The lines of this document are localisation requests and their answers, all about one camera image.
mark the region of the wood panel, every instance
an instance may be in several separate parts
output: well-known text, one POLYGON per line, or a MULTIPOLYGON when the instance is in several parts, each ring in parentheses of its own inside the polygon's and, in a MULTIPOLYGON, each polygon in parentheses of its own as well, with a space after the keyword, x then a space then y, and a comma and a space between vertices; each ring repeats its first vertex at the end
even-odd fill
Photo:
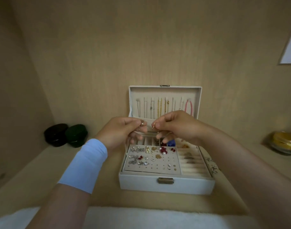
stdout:
POLYGON ((0 0, 0 187, 47 147, 53 124, 10 3, 0 0))
POLYGON ((57 123, 94 135, 129 85, 202 86, 199 119, 239 140, 291 128, 291 0, 12 0, 57 123))

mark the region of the gold jar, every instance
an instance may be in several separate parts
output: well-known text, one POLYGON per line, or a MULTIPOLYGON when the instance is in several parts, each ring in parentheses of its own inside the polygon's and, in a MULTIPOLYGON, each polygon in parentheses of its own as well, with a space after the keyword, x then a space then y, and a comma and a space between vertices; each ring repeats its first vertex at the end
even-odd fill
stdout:
POLYGON ((273 135, 271 146, 280 152, 291 154, 291 133, 276 132, 273 135))

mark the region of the blue wristband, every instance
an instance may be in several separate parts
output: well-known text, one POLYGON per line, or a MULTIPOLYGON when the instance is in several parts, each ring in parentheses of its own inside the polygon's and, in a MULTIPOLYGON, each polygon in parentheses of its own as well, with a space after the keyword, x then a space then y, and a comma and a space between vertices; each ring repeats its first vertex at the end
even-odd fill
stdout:
POLYGON ((82 146, 58 183, 92 193, 107 149, 101 141, 90 139, 82 146))

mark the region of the person's left hand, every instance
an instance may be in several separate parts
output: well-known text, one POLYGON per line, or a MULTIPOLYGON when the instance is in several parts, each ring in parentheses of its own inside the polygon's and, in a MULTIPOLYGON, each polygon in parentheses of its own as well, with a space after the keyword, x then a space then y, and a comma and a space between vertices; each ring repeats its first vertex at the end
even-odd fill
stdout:
POLYGON ((133 117, 113 117, 110 121, 98 132, 95 139, 101 141, 107 150, 113 150, 130 138, 130 142, 134 143, 135 140, 142 140, 142 135, 134 132, 147 132, 147 122, 133 117))

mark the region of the white jewelry box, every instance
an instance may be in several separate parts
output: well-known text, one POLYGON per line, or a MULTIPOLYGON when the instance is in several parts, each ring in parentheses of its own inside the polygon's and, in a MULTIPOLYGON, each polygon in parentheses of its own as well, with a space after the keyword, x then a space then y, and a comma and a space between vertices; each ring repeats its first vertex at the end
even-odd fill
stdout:
POLYGON ((148 133, 144 134, 143 140, 136 142, 135 145, 126 144, 126 154, 119 172, 121 189, 211 194, 215 180, 199 147, 176 139, 176 145, 173 147, 164 146, 167 153, 162 154, 159 151, 160 141, 157 142, 155 138, 158 131, 151 127, 151 123, 157 119, 157 116, 172 110, 181 109, 197 119, 201 92, 202 87, 194 86, 129 87, 129 117, 147 121, 148 133), (135 151, 137 147, 142 150, 146 146, 150 147, 148 150, 150 153, 135 151), (138 160, 134 156, 138 156, 138 158, 143 156, 143 158, 138 160))

